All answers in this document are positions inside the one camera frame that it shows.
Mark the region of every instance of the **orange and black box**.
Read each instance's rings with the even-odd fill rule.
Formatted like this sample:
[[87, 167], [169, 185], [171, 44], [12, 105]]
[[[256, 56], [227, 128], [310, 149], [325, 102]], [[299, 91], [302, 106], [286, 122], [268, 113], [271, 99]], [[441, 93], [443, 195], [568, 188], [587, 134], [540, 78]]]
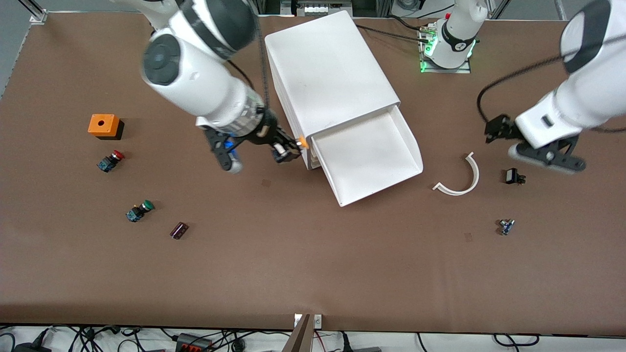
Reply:
[[95, 113], [91, 116], [87, 132], [102, 140], [120, 140], [124, 122], [113, 114]]

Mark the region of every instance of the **gray floor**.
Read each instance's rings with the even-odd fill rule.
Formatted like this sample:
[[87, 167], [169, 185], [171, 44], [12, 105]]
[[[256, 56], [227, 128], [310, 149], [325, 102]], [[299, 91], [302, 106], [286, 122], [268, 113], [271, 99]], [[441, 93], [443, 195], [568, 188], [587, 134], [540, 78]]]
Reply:
[[[562, 0], [567, 18], [571, 18], [590, 0]], [[452, 4], [453, 0], [427, 0], [421, 11], [410, 17], [420, 16]], [[132, 9], [112, 3], [109, 0], [39, 0], [38, 3], [49, 11], [132, 11]], [[394, 14], [405, 16], [411, 13], [397, 6]], [[18, 0], [0, 0], [0, 97], [13, 71], [19, 49], [28, 33], [30, 14]], [[555, 0], [511, 0], [501, 19], [558, 19]]]

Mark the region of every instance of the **brown tabletop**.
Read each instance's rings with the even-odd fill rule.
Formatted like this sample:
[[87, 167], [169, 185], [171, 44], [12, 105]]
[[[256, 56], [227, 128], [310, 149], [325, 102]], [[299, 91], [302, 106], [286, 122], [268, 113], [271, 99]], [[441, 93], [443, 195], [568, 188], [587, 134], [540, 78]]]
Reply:
[[[485, 23], [470, 75], [421, 74], [413, 42], [363, 32], [424, 172], [340, 208], [321, 169], [278, 166], [266, 147], [240, 146], [244, 171], [221, 171], [194, 117], [142, 82], [143, 16], [51, 14], [0, 101], [0, 321], [287, 329], [310, 312], [324, 329], [626, 334], [625, 137], [583, 133], [588, 167], [567, 176], [510, 159], [511, 141], [486, 145], [475, 108], [485, 84], [555, 54], [562, 28]], [[233, 60], [262, 86], [256, 44]], [[565, 77], [553, 65], [505, 83], [485, 109], [515, 116]], [[118, 115], [123, 139], [89, 135], [92, 113]], [[103, 173], [113, 149], [128, 159]], [[469, 152], [478, 186], [431, 190], [467, 187]], [[510, 167], [525, 185], [502, 182]], [[144, 199], [156, 210], [128, 222]]]

